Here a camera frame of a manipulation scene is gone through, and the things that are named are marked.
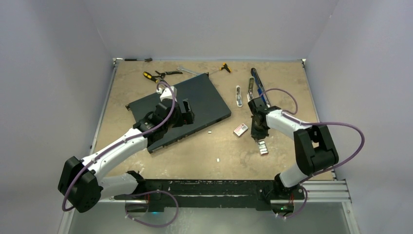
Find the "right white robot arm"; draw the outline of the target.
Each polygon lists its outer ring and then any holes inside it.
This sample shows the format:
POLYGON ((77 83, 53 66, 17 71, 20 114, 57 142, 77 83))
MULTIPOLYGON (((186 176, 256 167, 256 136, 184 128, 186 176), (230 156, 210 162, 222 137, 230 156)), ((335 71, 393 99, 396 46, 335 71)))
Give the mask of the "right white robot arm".
POLYGON ((296 162, 274 178, 277 197, 286 198, 304 179, 338 163, 339 156, 325 124, 300 121, 277 106, 268 107, 259 97, 250 100, 248 106, 252 113, 251 137, 256 142, 265 139, 270 129, 294 141, 296 162))

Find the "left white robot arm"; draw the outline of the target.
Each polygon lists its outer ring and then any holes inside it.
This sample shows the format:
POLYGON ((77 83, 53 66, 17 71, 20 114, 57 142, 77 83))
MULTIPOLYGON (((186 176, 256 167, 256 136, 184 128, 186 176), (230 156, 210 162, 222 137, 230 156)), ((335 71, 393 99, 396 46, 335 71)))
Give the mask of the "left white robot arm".
POLYGON ((122 175, 114 187, 104 184, 106 174, 133 154, 161 140, 171 128, 193 124, 194 119, 188 99, 184 99, 181 106, 165 98, 115 142, 82 159, 75 156, 67 159, 57 187, 64 196, 62 210, 76 209, 84 213, 104 196, 112 195, 112 190, 128 194, 132 199, 142 198, 145 186, 138 182, 135 172, 122 175))

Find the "blue stapler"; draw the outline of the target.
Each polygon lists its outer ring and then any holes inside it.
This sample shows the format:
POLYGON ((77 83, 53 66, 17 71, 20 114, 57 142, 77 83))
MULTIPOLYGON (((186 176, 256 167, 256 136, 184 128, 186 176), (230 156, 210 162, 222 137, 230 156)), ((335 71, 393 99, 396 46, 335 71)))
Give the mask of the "blue stapler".
POLYGON ((262 82, 261 82, 261 79, 260 79, 260 77, 259 77, 259 75, 258 75, 258 72, 257 72, 256 68, 252 68, 252 69, 251 69, 251 75, 253 76, 253 78, 254 78, 254 80, 255 80, 255 83, 256 83, 256 85, 257 85, 257 87, 258 87, 258 89, 257 89, 258 94, 260 95, 260 97, 261 97, 261 99, 263 100, 264 104, 266 104, 267 107, 270 107, 270 106, 271 106, 271 105, 270 105, 270 102, 269 102, 269 100, 268 100, 267 95, 264 93, 264 92, 265 92, 265 89, 264 89, 264 87, 263 87, 263 84, 262 84, 262 82))

